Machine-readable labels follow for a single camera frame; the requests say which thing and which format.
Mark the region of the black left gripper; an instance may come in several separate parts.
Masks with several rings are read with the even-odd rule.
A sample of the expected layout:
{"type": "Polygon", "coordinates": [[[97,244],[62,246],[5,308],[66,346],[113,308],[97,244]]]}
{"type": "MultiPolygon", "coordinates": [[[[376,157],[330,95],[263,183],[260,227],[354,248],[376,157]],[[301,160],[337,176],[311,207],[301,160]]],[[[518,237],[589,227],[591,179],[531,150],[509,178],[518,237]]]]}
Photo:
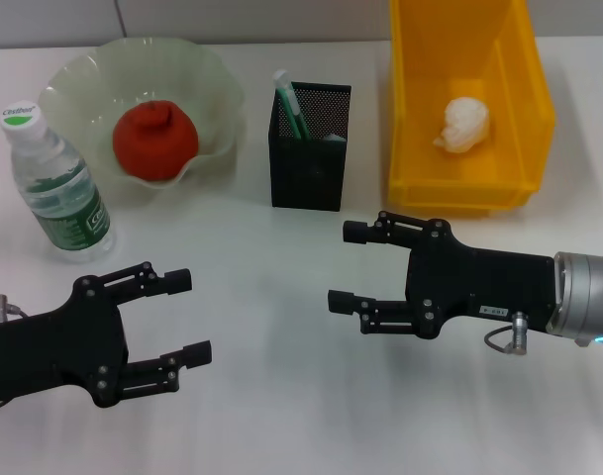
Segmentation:
{"type": "Polygon", "coordinates": [[[0,323],[0,409],[16,398],[65,385],[87,391],[100,408],[177,392],[182,368],[212,362],[211,342],[127,364],[117,305],[191,290],[188,269],[159,275],[146,261],[99,277],[81,277],[61,307],[0,323]]]}

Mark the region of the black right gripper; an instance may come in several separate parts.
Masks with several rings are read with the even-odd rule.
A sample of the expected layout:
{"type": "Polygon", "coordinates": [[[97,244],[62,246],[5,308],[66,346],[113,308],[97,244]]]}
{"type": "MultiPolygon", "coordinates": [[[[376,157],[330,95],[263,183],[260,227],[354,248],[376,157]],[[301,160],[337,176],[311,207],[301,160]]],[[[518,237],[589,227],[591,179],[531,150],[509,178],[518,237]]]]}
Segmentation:
{"type": "Polygon", "coordinates": [[[407,301],[376,300],[330,290],[329,311],[359,317],[362,334],[410,334],[433,339],[455,317],[509,323],[515,313],[545,333],[555,310],[554,259],[465,245],[446,221],[380,211],[375,221],[345,221],[348,243],[410,249],[407,301]]]}

